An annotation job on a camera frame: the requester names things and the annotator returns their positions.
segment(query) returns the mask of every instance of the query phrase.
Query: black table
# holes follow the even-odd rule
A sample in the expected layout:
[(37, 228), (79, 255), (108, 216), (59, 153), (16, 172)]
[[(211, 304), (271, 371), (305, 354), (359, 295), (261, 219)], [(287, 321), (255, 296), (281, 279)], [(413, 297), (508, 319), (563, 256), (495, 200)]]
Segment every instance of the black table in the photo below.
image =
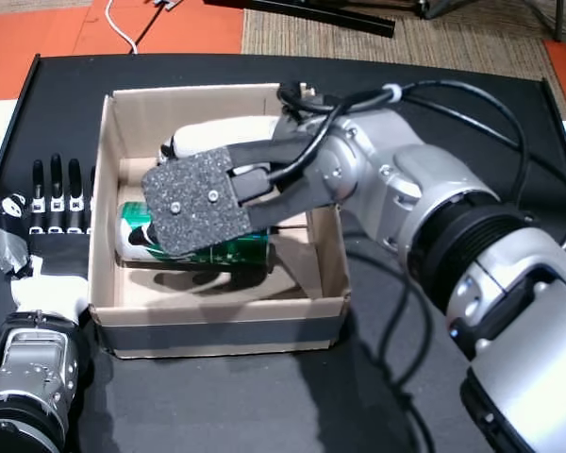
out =
[[(4, 147), (0, 195), (30, 189), (34, 159), (59, 152), (93, 164), (103, 98), (115, 89), (303, 80), (344, 94), (391, 81), (459, 78), (506, 102), (523, 122), (533, 153), (566, 171), (566, 139), (545, 83), (432, 68), (360, 61), (248, 56), (108, 56), (41, 59), (29, 78)], [(496, 113), (465, 94), (434, 98), (509, 133)], [(422, 138), (464, 159), (502, 196), (517, 157), (471, 129), (402, 103), (396, 107)], [(533, 167), (526, 207), (559, 238), (566, 229), (566, 189)], [(352, 313), (329, 351), (198, 360), (118, 361), (95, 347), (77, 436), (82, 452), (376, 452), (408, 451), (407, 417), (388, 385), (423, 337), (416, 297), (396, 329), (387, 367), (373, 360), (404, 284), (394, 260), (343, 217), (350, 260)], [(0, 323), (13, 309), (0, 274)], [(459, 402), (467, 361), (447, 338), (434, 309), (430, 354), (407, 386), (441, 452), (490, 451)], [(93, 340), (93, 325), (86, 327)]]

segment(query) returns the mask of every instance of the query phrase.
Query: robotic hand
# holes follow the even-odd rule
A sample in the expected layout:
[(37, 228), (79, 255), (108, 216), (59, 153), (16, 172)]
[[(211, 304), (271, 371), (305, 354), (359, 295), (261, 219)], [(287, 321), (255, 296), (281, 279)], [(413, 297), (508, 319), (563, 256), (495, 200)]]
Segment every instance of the robotic hand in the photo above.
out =
[[(404, 92), (384, 87), (332, 107), (282, 90), (288, 111), (272, 140), (179, 156), (145, 175), (158, 240), (180, 255), (340, 204), (445, 313), (471, 361), (462, 401), (489, 442), (566, 451), (566, 252), (382, 108)], [(174, 136), (170, 151), (190, 135)]]
[(48, 209), (39, 160), (31, 203), (19, 194), (0, 203), (0, 269), (17, 305), (0, 327), (0, 451), (63, 451), (90, 363), (78, 319), (87, 307), (89, 235), (77, 160), (69, 170), (68, 204), (58, 155)]

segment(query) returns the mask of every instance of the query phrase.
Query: soda can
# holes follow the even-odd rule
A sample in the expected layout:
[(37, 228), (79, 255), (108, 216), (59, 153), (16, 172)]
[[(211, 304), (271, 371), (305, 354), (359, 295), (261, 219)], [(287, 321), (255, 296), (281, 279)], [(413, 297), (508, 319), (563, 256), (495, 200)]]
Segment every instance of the soda can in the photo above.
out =
[(116, 252), (123, 261), (162, 262), (218, 269), (267, 267), (268, 231), (241, 236), (180, 257), (166, 254), (157, 242), (146, 203), (125, 202), (118, 208)]

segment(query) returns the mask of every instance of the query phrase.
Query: cardboard box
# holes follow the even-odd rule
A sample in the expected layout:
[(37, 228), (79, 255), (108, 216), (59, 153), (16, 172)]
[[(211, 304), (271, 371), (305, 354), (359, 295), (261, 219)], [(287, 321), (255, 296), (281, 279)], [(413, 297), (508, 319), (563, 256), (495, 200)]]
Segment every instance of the cardboard box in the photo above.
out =
[(103, 107), (90, 251), (91, 314), (120, 358), (252, 354), (330, 347), (349, 304), (341, 227), (333, 207), (281, 224), (271, 235), (275, 267), (239, 283), (210, 275), (140, 269), (115, 253), (116, 212), (142, 201), (141, 179), (179, 127), (279, 114), (278, 85), (114, 92)]

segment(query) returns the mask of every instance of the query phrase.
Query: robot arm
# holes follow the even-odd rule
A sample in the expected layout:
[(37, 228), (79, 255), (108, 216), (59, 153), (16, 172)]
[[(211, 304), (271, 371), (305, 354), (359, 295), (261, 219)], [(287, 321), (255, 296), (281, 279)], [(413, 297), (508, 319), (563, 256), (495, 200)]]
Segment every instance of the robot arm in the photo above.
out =
[[(231, 170), (255, 163), (248, 156), (293, 161), (323, 120), (297, 128), (282, 120), (272, 142), (230, 145), (150, 171), (143, 188), (161, 245), (184, 253), (202, 240), (220, 242), (339, 203), (446, 315), (449, 335), (471, 361), (462, 401), (490, 443), (503, 451), (566, 451), (566, 252), (388, 109), (342, 116), (300, 177), (280, 185), (274, 199), (244, 205), (249, 193), (271, 189), (268, 174)], [(193, 179), (207, 167), (209, 178)], [(168, 210), (180, 200), (193, 200), (193, 219)], [(224, 218), (234, 227), (221, 227)], [(195, 222), (214, 228), (194, 239)]]
[[(270, 124), (267, 140), (184, 153), (147, 173), (161, 247), (181, 255), (340, 204), (446, 315), (471, 362), (462, 401), (491, 444), (566, 451), (566, 252), (391, 110), (291, 114)], [(176, 143), (183, 136), (167, 151), (184, 149)], [(297, 172), (283, 171), (294, 165)], [(267, 201), (246, 203), (275, 189)], [(76, 319), (67, 318), (29, 311), (4, 324), (0, 451), (63, 448), (88, 358)]]

